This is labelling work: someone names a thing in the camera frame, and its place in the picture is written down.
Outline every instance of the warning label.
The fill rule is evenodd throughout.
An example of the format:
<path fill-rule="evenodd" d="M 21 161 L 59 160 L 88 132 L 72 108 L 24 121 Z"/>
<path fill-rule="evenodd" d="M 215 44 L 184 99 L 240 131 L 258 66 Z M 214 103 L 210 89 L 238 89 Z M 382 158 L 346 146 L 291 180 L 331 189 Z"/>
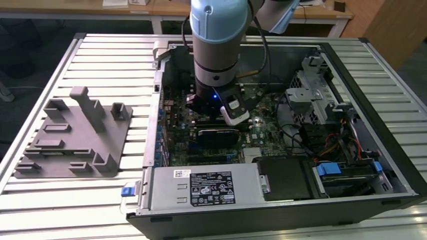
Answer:
<path fill-rule="evenodd" d="M 194 207 L 236 203 L 231 171 L 191 173 L 190 189 Z"/>

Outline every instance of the green circuit board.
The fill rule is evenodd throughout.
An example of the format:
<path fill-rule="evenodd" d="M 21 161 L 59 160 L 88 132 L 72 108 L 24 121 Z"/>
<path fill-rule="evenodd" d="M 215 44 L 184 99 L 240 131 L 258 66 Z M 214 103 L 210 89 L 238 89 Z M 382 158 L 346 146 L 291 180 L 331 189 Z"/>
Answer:
<path fill-rule="evenodd" d="M 246 98 L 255 96 L 259 88 L 254 86 L 243 86 Z M 170 166 L 188 166 L 215 164 L 214 162 L 190 161 L 194 158 L 227 157 L 227 163 L 244 163 L 243 149 L 260 148 L 263 156 L 287 155 L 288 149 L 284 145 L 283 135 L 279 131 L 275 116 L 275 95 L 267 95 L 259 102 L 256 108 L 250 112 L 250 119 L 242 124 L 244 130 L 239 131 L 239 140 L 235 145 L 226 148 L 203 148 L 196 142 L 196 134 L 203 130 L 203 126 L 198 123 L 208 121 L 210 117 L 199 115 L 186 107 L 187 92 L 182 90 L 175 94 L 164 94 L 170 99 L 164 101 L 166 117 L 167 117 L 167 140 Z M 210 129 L 224 129 L 223 124 Z"/>

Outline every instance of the wall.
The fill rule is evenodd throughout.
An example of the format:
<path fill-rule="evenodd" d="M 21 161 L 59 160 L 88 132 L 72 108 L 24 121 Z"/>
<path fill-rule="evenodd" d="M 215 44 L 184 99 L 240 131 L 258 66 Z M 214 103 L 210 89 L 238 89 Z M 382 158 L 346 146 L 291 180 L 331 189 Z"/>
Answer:
<path fill-rule="evenodd" d="M 370 40 L 399 69 L 427 37 L 427 0 L 347 0 L 355 14 L 342 37 Z"/>

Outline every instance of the blue tab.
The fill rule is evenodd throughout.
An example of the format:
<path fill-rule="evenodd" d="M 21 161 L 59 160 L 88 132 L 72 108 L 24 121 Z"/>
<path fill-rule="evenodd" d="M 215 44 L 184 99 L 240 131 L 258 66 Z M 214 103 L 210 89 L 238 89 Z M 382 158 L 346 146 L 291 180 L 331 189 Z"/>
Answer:
<path fill-rule="evenodd" d="M 342 173 L 342 169 L 339 167 L 339 164 L 335 163 L 335 162 L 322 163 L 316 167 L 316 170 L 318 170 L 319 176 L 331 175 L 331 174 L 340 174 Z"/>
<path fill-rule="evenodd" d="M 379 161 L 375 161 L 375 162 L 374 162 L 374 167 L 375 167 L 375 170 L 376 170 L 378 173 L 379 173 L 380 171 L 383 171 L 383 166 L 382 166 L 382 164 L 380 164 Z"/>
<path fill-rule="evenodd" d="M 135 186 L 124 186 L 122 188 L 122 197 L 134 197 L 135 196 Z"/>
<path fill-rule="evenodd" d="M 326 170 L 323 169 L 323 167 L 319 165 L 315 167 L 318 169 L 318 174 L 322 177 L 326 174 Z"/>

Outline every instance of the metal table surface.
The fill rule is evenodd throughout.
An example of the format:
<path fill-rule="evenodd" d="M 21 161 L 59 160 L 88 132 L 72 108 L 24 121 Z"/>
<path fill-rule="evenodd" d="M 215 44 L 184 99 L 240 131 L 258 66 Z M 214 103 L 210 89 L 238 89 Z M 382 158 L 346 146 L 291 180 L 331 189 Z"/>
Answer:
<path fill-rule="evenodd" d="M 0 164 L 0 239 L 146 239 L 128 224 L 126 212 L 138 198 L 122 202 L 122 186 L 142 177 L 156 41 L 176 35 L 88 34 L 74 39 L 21 130 Z M 328 42 L 370 99 L 394 136 L 427 179 L 427 108 L 368 43 L 358 39 L 270 37 L 283 42 Z M 259 37 L 247 37 L 260 42 Z M 72 86 L 88 86 L 103 105 L 134 107 L 120 172 L 112 178 L 16 179 L 13 168 L 43 124 L 49 98 L 68 105 Z M 388 211 L 359 224 L 258 232 L 203 239 L 427 239 L 426 202 Z"/>

